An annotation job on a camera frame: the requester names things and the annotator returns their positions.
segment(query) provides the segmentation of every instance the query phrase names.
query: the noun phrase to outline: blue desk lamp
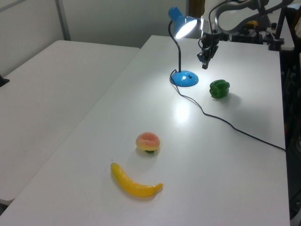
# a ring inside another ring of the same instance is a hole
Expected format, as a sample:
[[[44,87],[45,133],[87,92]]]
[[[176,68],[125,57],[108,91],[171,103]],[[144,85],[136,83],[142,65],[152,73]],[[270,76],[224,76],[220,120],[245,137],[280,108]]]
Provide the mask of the blue desk lamp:
[[[168,33],[179,49],[179,71],[176,71],[171,76],[171,82],[181,87],[194,86],[198,82],[198,76],[190,71],[181,71],[181,49],[175,38],[179,39],[188,34],[197,24],[197,20],[190,16],[183,16],[177,7],[171,7],[168,15],[171,18],[171,21],[168,25]],[[170,31],[170,26],[173,22],[175,38]]]

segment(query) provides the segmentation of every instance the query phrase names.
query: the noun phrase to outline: peach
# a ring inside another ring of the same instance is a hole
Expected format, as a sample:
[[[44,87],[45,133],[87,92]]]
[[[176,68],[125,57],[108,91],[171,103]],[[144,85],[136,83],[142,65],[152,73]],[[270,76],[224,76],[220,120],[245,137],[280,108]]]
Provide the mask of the peach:
[[[137,137],[136,145],[143,151],[155,151],[160,146],[160,140],[156,134],[145,132]]]

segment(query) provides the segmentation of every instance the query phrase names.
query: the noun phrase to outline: toy pepper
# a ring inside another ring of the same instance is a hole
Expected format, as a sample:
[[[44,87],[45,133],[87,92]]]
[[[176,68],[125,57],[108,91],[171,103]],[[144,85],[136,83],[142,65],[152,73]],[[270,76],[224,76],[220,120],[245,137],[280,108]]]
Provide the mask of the toy pepper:
[[[210,94],[214,98],[225,97],[229,93],[230,84],[225,80],[216,80],[210,84]]]

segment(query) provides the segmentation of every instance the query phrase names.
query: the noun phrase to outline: yellow banana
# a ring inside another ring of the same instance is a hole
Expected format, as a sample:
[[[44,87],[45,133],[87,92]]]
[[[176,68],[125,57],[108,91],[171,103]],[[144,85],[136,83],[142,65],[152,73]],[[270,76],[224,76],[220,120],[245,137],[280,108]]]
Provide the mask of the yellow banana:
[[[141,185],[132,181],[122,170],[122,168],[117,163],[111,164],[111,173],[114,176],[116,182],[122,187],[125,191],[129,192],[132,195],[147,197],[155,194],[163,184],[157,184],[154,186],[151,185]]]

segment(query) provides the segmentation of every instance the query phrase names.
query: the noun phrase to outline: lamp cord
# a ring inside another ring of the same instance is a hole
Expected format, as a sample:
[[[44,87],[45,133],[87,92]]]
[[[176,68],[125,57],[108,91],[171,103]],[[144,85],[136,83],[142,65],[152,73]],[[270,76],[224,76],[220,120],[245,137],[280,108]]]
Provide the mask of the lamp cord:
[[[277,146],[277,145],[274,145],[274,144],[271,144],[271,143],[266,142],[266,141],[264,141],[264,140],[261,140],[261,139],[259,139],[259,138],[257,138],[257,137],[254,137],[254,136],[252,136],[252,135],[250,135],[250,134],[248,134],[248,133],[246,133],[246,132],[244,132],[244,131],[242,131],[242,130],[239,130],[239,129],[235,128],[230,122],[228,122],[228,121],[226,121],[226,120],[224,120],[224,119],[222,119],[222,118],[220,118],[220,117],[217,117],[217,116],[215,116],[215,115],[211,115],[211,114],[205,113],[204,110],[203,110],[203,108],[201,107],[201,105],[200,105],[197,101],[195,101],[195,100],[194,100],[193,98],[191,98],[191,97],[185,96],[185,95],[183,95],[182,93],[180,93],[178,86],[175,84],[175,82],[174,82],[174,80],[173,80],[173,78],[172,78],[172,75],[173,75],[174,72],[177,72],[177,70],[174,69],[174,70],[171,72],[171,74],[170,74],[170,76],[169,76],[169,78],[170,78],[169,81],[170,81],[170,83],[171,83],[173,86],[175,86],[175,88],[176,88],[176,90],[177,90],[177,93],[178,93],[180,96],[182,96],[183,98],[186,98],[186,99],[190,100],[191,102],[193,102],[195,105],[197,105],[197,106],[201,109],[202,113],[203,113],[205,116],[212,117],[212,118],[215,118],[215,119],[219,119],[219,120],[221,120],[221,121],[227,123],[228,125],[230,125],[230,126],[231,126],[235,131],[237,131],[237,132],[240,132],[240,133],[242,133],[242,134],[244,134],[244,135],[247,135],[248,137],[251,137],[251,138],[253,138],[253,139],[255,139],[255,140],[258,140],[258,141],[260,141],[260,142],[263,142],[263,143],[265,143],[265,144],[268,144],[268,145],[270,145],[270,146],[273,146],[273,147],[275,147],[275,148],[281,149],[281,150],[283,150],[283,151],[286,152],[286,150],[285,150],[284,148],[281,148],[281,147],[279,147],[279,146]]]

